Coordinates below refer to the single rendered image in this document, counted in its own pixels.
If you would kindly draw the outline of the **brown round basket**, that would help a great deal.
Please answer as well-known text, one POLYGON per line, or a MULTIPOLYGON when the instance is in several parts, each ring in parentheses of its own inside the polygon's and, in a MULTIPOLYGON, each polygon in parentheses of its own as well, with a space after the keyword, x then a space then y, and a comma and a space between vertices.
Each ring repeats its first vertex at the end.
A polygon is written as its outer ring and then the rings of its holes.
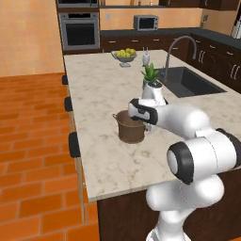
POLYGON ((144 139, 145 126, 140 120, 132 120, 127 110, 113 114, 119 128, 119 139, 128 144, 136 144, 144 139))

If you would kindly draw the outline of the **green plant in white pot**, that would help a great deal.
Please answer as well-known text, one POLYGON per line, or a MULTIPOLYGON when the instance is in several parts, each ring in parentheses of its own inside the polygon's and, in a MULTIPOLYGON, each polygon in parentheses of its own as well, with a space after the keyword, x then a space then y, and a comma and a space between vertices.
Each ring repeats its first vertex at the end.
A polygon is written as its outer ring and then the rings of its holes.
POLYGON ((163 97, 162 83, 157 79, 160 71, 153 67, 153 63, 145 65, 142 83, 142 99, 153 99, 156 105, 166 105, 167 101, 163 97))

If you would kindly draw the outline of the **dark sink basin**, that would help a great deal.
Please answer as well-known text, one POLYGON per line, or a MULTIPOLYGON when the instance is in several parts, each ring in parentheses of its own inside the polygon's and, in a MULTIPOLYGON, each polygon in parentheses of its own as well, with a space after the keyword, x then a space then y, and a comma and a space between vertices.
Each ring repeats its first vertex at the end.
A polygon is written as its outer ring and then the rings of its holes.
POLYGON ((165 70, 159 69, 157 79, 176 97, 194 97, 224 92, 223 88, 209 82, 187 67, 168 69, 168 77, 164 79, 165 70))

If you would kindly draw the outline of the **white soap dispenser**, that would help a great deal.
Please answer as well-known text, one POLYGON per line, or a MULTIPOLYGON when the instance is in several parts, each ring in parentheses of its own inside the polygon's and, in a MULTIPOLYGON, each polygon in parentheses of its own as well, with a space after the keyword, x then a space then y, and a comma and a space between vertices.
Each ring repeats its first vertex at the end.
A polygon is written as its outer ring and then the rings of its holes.
POLYGON ((148 51, 148 47, 146 50, 143 49, 143 51, 145 52, 142 56, 142 66, 145 67, 146 65, 149 65, 150 62, 150 55, 149 55, 149 51, 148 51))

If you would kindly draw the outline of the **grey fruit bowl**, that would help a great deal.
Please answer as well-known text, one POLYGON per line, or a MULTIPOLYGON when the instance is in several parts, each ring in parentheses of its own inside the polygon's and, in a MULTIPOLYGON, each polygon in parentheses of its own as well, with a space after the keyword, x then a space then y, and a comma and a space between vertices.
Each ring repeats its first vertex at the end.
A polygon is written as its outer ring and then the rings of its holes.
POLYGON ((130 62, 132 62, 137 57, 137 55, 116 56, 116 51, 112 51, 111 55, 120 62, 120 66, 123 67, 123 68, 130 67, 130 62))

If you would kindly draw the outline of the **grey curved tap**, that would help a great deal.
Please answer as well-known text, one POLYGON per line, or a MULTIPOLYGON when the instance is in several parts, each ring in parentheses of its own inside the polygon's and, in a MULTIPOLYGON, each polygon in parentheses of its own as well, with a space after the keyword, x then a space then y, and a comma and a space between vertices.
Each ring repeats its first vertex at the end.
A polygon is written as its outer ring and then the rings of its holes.
POLYGON ((179 38, 177 38, 176 40, 173 41, 173 43, 170 45, 169 50, 168 50, 168 54, 167 54, 167 58, 166 58, 166 64, 165 64, 165 70, 164 70, 164 74, 163 74, 163 81, 164 83, 167 82, 168 80, 168 70, 169 70, 169 58, 170 58, 170 53, 171 50, 173 49, 174 45, 179 41, 179 40, 183 40, 183 39, 188 39, 193 43, 193 47, 194 47, 194 51, 193 51, 193 56, 192 59, 196 59, 196 55, 197 55, 197 43, 195 42, 195 40, 190 37, 190 36, 181 36, 179 38))

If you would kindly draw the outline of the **dark brown base cupboards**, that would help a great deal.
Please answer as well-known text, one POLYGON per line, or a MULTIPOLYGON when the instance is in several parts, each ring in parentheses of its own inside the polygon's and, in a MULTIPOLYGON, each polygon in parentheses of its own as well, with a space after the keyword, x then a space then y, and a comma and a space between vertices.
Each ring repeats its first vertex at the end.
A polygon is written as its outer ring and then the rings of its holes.
POLYGON ((197 44, 189 43, 186 62, 241 94, 241 50, 230 45, 191 34, 197 44))
POLYGON ((185 33, 178 34, 151 34, 151 35, 121 35, 114 32, 112 35, 102 35, 100 37, 100 48, 103 53, 111 51, 135 49, 141 51, 168 50, 169 46, 185 33))

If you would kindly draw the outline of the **grey toaster oven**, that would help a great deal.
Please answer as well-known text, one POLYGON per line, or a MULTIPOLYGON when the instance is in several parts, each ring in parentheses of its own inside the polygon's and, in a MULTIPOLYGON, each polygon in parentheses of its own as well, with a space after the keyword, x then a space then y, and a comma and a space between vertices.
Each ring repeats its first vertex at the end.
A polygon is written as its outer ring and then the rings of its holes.
POLYGON ((137 31, 155 31, 158 29, 159 18, 156 15, 135 15, 134 29, 137 31))

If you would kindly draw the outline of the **steel built-in oven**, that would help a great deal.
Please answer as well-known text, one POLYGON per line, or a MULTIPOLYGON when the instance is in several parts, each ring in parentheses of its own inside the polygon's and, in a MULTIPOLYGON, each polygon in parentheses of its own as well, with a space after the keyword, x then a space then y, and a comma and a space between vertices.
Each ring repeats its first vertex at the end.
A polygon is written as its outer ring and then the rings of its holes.
POLYGON ((64 51, 99 48, 100 30, 97 12, 62 12, 58 16, 64 51))

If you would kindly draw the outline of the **white and black object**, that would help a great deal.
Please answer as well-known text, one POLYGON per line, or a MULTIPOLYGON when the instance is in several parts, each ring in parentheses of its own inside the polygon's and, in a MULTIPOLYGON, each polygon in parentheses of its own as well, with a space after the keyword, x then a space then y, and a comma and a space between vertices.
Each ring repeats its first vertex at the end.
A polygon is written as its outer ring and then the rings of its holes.
POLYGON ((241 39, 241 16, 235 22, 234 29, 233 29, 233 38, 236 40, 241 39))

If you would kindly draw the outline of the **steel built-in microwave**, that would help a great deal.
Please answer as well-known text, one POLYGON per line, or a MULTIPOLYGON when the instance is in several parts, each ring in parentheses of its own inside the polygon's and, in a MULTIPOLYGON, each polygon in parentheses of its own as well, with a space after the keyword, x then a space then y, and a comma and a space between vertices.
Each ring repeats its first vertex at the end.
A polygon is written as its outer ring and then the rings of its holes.
POLYGON ((56 0, 60 8, 97 8, 98 0, 56 0))

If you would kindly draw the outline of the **dark wall shelf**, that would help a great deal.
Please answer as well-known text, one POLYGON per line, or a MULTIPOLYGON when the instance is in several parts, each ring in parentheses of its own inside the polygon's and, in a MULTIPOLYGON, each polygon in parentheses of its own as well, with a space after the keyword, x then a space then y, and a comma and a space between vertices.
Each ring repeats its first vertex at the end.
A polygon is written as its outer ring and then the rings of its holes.
POLYGON ((159 0, 100 0, 99 4, 107 8, 156 7, 159 0))

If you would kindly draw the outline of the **dark brown wall cupboards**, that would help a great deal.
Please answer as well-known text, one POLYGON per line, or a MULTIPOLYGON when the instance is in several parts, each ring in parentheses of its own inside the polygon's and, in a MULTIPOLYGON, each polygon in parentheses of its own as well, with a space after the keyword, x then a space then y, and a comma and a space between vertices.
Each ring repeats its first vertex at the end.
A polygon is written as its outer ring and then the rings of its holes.
POLYGON ((237 10, 240 0, 159 0, 167 8, 206 8, 212 10, 237 10))

